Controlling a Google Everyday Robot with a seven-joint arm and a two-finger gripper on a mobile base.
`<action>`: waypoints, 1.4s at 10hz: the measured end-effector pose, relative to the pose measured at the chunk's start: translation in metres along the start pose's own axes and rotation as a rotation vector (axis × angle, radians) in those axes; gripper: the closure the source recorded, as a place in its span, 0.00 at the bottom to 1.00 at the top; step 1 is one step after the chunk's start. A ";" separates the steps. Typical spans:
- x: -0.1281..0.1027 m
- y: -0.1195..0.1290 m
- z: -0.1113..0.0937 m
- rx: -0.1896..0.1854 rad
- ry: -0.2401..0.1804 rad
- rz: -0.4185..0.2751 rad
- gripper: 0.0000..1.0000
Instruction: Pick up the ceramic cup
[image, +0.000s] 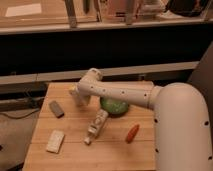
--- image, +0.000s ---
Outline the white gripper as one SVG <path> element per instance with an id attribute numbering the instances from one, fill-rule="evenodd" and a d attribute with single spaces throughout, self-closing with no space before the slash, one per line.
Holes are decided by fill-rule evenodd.
<path id="1" fill-rule="evenodd" d="M 77 106 L 87 106 L 90 102 L 90 97 L 87 95 L 82 95 L 76 85 L 71 85 L 69 88 L 69 93 L 72 96 L 75 104 Z"/>

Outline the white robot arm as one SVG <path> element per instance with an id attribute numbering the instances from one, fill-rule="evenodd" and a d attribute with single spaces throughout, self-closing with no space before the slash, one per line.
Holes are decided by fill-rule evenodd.
<path id="1" fill-rule="evenodd" d="M 156 171 L 213 171 L 213 143 L 206 100 L 188 83 L 104 82 L 89 69 L 70 88 L 75 104 L 92 96 L 121 100 L 154 112 Z"/>

